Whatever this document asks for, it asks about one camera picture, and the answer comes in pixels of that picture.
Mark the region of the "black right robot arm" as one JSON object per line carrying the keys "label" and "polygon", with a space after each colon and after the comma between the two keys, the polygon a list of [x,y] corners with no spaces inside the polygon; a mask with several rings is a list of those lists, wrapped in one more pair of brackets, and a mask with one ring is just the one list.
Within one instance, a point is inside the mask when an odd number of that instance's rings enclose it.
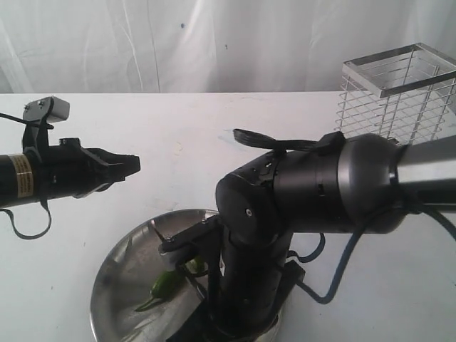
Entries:
{"label": "black right robot arm", "polygon": [[[222,224],[220,258],[210,312],[233,340],[267,331],[294,287],[330,303],[359,239],[387,234],[408,214],[427,214],[450,234],[455,210],[455,138],[401,145],[376,134],[320,140],[277,140],[236,129],[234,139],[264,154],[224,176],[215,198]],[[324,295],[303,281],[302,264],[316,259],[290,250],[296,233],[349,234]]]}

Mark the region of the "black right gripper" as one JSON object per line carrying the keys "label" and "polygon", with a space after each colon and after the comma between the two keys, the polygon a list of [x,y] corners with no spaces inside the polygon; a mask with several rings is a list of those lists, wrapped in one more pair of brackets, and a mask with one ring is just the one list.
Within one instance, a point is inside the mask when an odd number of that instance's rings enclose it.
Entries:
{"label": "black right gripper", "polygon": [[304,276],[296,262],[285,262],[288,251],[221,251],[224,272],[217,267],[209,273],[209,341],[252,341],[269,330],[294,282]]}

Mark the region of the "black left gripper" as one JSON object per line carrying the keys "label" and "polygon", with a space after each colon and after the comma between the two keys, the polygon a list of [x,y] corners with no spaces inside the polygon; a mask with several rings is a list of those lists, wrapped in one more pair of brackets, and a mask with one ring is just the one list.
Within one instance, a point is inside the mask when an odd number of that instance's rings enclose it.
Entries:
{"label": "black left gripper", "polygon": [[82,198],[103,192],[141,169],[136,155],[84,148],[78,138],[61,138],[45,156],[43,193],[48,199]]}

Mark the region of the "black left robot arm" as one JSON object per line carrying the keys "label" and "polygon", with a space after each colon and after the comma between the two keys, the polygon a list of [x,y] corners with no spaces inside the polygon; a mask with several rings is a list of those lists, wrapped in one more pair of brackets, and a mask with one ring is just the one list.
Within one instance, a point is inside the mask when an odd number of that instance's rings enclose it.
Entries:
{"label": "black left robot arm", "polygon": [[136,155],[84,148],[78,138],[63,138],[42,153],[26,148],[17,155],[1,156],[1,207],[83,198],[139,171]]}

